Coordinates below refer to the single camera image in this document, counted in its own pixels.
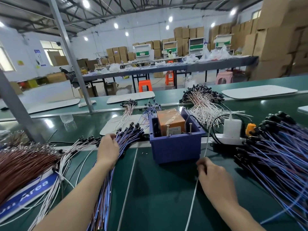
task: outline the white wall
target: white wall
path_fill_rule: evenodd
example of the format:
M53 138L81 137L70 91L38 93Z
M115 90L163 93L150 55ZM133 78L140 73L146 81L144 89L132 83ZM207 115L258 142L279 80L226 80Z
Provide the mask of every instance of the white wall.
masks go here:
M169 16L173 17L171 23L168 22ZM106 49L108 48L127 46L132 52L132 44L135 42L172 38L175 27L204 26L205 36L208 39L210 25L213 22L219 25L231 20L229 12L226 11L158 9L108 20L106 23L78 33L78 37L73 37L71 40L78 59L95 59L97 52L101 53L101 56L107 55ZM119 26L117 30L114 28L114 23ZM88 41L85 41L83 36L87 36Z
M35 32L29 32L22 36L16 29L9 27L0 28L0 42L16 69L16 71L5 72L9 81L22 81L60 71L59 66L53 67L50 65L40 40L57 41L62 43L61 37L58 36ZM36 68L34 50L41 51L41 57L46 66L40 67L39 69ZM19 66L17 64L18 60L23 61L24 66ZM70 70L71 68L71 66L62 67L67 70Z
M243 23L251 20L252 13L262 8L263 1L247 8L238 15L238 23Z

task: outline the blue storage bin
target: blue storage bin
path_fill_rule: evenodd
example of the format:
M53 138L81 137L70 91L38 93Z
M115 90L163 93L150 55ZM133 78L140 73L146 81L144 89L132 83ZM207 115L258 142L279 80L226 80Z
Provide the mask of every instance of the blue storage bin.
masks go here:
M184 120L188 118L187 132L189 132L189 123L192 123L192 134L156 137L153 130L154 124L158 123L158 118L149 114L150 143L153 159L157 164L200 158L201 136L205 131L193 117L188 117L189 115L187 109L183 107L181 116Z

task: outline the window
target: window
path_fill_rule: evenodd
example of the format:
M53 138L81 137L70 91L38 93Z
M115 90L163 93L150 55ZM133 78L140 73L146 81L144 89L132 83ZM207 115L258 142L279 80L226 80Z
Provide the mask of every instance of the window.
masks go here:
M50 51L50 52L51 51L59 52L60 56L65 56L65 54L63 52L63 49L62 49L62 46L60 45L59 42L44 41L44 40L41 40L40 42L41 42L41 44L42 44L42 46L44 48L45 54L46 54L46 56L48 58L48 61L49 61L50 65L53 66L52 61L50 60L48 51Z
M251 19L259 18L261 14L261 10L257 10L252 13Z
M0 68L4 72L15 71L13 63L11 62L9 56L7 55L1 43L0 43Z

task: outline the long table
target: long table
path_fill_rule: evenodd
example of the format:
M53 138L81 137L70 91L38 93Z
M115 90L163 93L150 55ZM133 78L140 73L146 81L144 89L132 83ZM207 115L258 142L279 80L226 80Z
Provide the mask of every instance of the long table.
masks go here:
M308 75L298 77L286 77L269 79L262 81L241 82L233 84L215 85L213 90L221 92L224 89L234 89L241 87L251 87L259 85L279 85L298 89L299 94L285 95L278 97L258 98L251 100L226 100L231 110L245 110L252 115L252 122L259 124L269 113L284 111L291 115L298 123L308 127L306 114L297 112L299 106L308 105L307 92ZM155 91L155 99L158 103L166 105L165 108L175 107L178 100L182 97L184 89ZM41 118L34 119L35 125L41 130L44 138L48 139L58 130L50 141L74 142L80 136L98 136L102 127L114 115L122 115L120 104L106 104L108 97L94 98L97 104L96 110L104 109L104 112L86 112L87 107L76 108L76 106L61 108L48 112ZM148 99L138 100L137 105L146 103ZM64 126L60 117L56 114L66 112L74 116L75 126L67 128ZM141 113L135 109L133 114ZM0 123L0 129L12 131L20 130L21 127L16 121ZM201 153L204 154L205 145L201 146ZM74 184L80 170L79 163L88 154L88 150L76 155L69 167L66 178L71 178ZM244 170L238 167L232 159L234 152L230 149L221 150L209 147L207 156L211 160L226 168L232 175L235 182L238 200L241 206L247 209L253 218L260 222L282 209L276 201ZM85 162L80 179L83 178L92 168L96 160L94 151ZM124 158L120 159L116 165L114 179L112 183L111 210L108 221L108 231L118 230L121 212L123 217L119 230L125 231L169 231L184 230L194 194L196 184L196 165L195 161L176 162L170 164L157 165L152 158L152 149L149 143L135 146L128 149ZM125 195L128 195L124 206ZM64 195L71 191L67 187ZM0 227L0 231L18 230L26 231L38 213L39 206L29 211L27 215L18 218L16 221ZM301 228L289 216L283 214L275 222L264 225L267 231L298 231ZM196 199L193 205L190 225L191 230L230 230L220 218L216 210L202 192L199 185L197 188Z
M186 73L197 72L197 71L208 71L214 69L225 69L225 68L234 68L241 66L250 66L254 65L258 62L258 57L241 57L241 58L232 58L228 60L220 60L220 61L207 61L207 62L197 62L194 64L184 64L183 62L173 63L172 65L164 65L164 66L143 66L137 67L138 69L134 70L125 70L115 73L105 73L105 74L96 74L96 75L83 75L83 80L85 82L95 81L97 79L102 79L104 83L105 93L108 95L108 91L106 88L106 78L114 78L121 76L132 76L133 79L133 87L136 92L134 75L143 74L148 76L150 73L163 72L163 71L173 71L174 74L174 86L177 89L177 71L185 70ZM77 83L77 78L73 79L73 83Z

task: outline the person's right hand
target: person's right hand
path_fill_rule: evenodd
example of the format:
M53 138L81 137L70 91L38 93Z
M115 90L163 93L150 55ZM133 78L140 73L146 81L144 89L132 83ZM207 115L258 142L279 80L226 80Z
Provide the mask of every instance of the person's right hand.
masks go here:
M106 134L102 137L97 151L97 163L108 164L110 167L116 164L120 152L115 136L115 134Z
M202 189L216 210L238 205L233 180L224 167L215 165L207 157L200 158L196 164Z

